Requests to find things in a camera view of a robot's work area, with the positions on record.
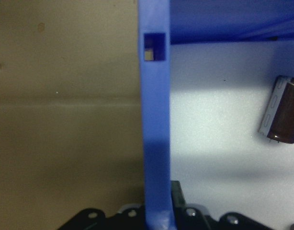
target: blue plastic bracket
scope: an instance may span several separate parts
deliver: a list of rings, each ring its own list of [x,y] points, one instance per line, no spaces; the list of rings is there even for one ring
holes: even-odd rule
[[[170,194],[170,1],[139,1],[146,226],[174,230]]]

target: rectangular slot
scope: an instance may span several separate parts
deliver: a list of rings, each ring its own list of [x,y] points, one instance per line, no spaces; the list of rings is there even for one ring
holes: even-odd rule
[[[144,34],[144,60],[165,60],[165,34]]]

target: metal screw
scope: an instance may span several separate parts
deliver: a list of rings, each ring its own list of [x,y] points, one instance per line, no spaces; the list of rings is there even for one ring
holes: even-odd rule
[[[89,218],[90,219],[94,219],[94,218],[96,218],[98,216],[98,214],[96,213],[96,212],[91,212],[90,214],[89,214]]]
[[[238,219],[235,216],[227,216],[227,221],[230,224],[238,224]]]
[[[194,217],[196,216],[196,210],[193,208],[187,208],[186,209],[186,214],[190,217]]]
[[[136,217],[137,213],[135,210],[131,210],[130,212],[128,212],[128,217]]]

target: screw hole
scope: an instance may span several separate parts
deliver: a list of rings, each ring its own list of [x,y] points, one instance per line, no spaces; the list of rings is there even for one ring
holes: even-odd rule
[[[98,214],[97,214],[96,212],[91,212],[91,213],[88,215],[88,217],[89,217],[90,219],[94,219],[94,218],[98,217]]]

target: blue plastic frame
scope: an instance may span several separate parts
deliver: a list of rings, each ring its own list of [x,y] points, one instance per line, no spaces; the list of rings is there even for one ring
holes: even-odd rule
[[[170,194],[170,44],[294,39],[294,0],[139,0],[146,225],[176,229]],[[153,58],[145,60],[146,49]]]
[[[145,44],[145,38],[155,42]],[[170,195],[170,1],[139,2],[139,60],[147,229],[175,229]],[[154,61],[145,61],[145,48]],[[157,51],[164,56],[157,58]]]

